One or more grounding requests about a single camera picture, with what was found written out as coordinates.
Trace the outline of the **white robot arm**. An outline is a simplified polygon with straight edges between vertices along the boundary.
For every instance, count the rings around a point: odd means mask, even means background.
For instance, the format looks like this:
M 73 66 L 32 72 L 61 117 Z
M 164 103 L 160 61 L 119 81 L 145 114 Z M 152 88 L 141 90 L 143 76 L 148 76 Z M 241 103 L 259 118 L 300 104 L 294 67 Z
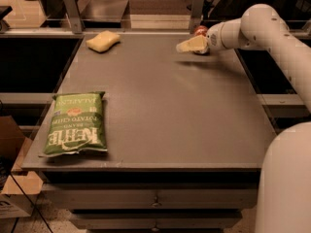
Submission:
M 277 11 L 256 4 L 241 17 L 199 27 L 178 52 L 263 50 L 268 63 L 255 70 L 259 90 L 295 95 L 311 110 L 311 49 L 292 34 Z M 266 151 L 259 178 L 255 233 L 311 233 L 311 122 L 279 133 Z

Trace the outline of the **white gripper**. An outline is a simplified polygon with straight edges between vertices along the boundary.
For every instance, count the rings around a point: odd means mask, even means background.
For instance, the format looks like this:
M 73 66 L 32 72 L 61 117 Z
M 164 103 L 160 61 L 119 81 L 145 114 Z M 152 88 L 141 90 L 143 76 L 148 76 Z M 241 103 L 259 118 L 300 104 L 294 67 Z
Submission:
M 207 30 L 206 38 L 203 35 L 194 36 L 176 46 L 177 52 L 199 52 L 206 53 L 208 47 L 210 51 L 227 50 L 227 46 L 223 42 L 223 22 L 213 25 Z

